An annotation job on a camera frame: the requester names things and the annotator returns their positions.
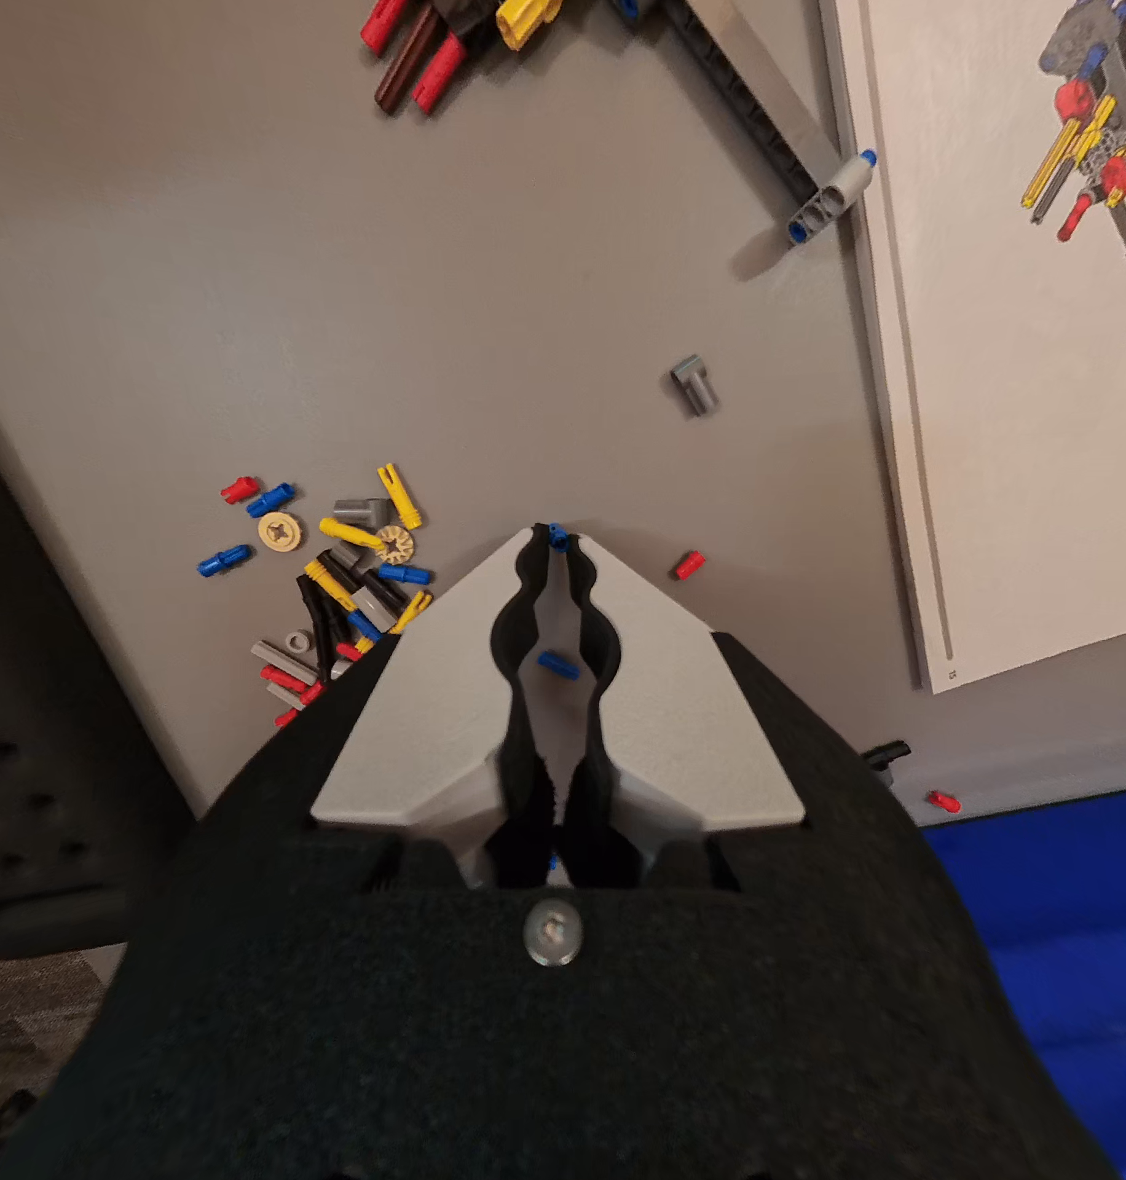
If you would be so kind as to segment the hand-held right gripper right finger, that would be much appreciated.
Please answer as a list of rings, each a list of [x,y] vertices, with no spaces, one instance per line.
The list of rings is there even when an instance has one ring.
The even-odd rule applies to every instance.
[[[586,535],[567,554],[595,686],[587,762],[631,843],[792,827],[806,805],[715,631]]]

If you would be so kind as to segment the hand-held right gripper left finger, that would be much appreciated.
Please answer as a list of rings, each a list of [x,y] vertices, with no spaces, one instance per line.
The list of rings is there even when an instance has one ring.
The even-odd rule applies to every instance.
[[[549,528],[530,525],[403,630],[313,804],[316,823],[409,834],[549,823],[521,675],[549,571]]]

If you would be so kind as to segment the pile of small lego pins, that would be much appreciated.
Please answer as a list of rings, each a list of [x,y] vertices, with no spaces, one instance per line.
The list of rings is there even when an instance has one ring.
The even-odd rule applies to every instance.
[[[399,464],[381,464],[377,479],[373,493],[336,498],[313,520],[295,480],[242,475],[221,489],[225,504],[246,513],[255,536],[208,554],[197,565],[202,578],[219,581],[256,557],[297,559],[301,623],[249,647],[276,732],[432,604],[437,577],[422,566],[418,543],[427,523],[422,499]]]

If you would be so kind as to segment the lego instruction booklet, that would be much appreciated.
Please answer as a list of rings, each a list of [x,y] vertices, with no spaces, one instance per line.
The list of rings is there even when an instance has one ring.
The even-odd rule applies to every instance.
[[[1126,2],[822,2],[939,694],[1126,635]]]

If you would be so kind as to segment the grey lego beam assembly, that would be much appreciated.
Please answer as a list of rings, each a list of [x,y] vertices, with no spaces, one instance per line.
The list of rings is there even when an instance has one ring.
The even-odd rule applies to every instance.
[[[654,13],[670,22],[796,199],[787,228],[792,246],[814,240],[866,195],[878,152],[847,156],[835,146],[748,20],[744,2],[614,1],[612,7],[631,28]],[[498,43],[513,53],[526,50],[563,8],[563,1],[373,2],[360,38],[374,58],[390,51],[415,11],[375,91],[377,107],[394,115],[412,100],[424,115],[434,114],[462,66]]]

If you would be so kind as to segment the dark grey lego connector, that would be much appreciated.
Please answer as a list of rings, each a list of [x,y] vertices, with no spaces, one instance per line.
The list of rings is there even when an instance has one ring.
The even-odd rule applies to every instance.
[[[678,361],[672,369],[672,379],[695,418],[704,418],[719,410],[719,395],[701,356],[693,354]]]

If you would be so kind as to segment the black perforated panel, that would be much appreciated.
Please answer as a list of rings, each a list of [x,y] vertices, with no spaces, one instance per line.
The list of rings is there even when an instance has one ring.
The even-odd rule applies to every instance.
[[[127,941],[195,823],[0,474],[0,960]]]

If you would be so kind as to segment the blue storage bin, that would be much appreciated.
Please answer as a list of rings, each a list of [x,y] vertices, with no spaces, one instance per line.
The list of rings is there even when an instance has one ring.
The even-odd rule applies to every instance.
[[[1126,1177],[1126,791],[926,838],[1033,1048]]]

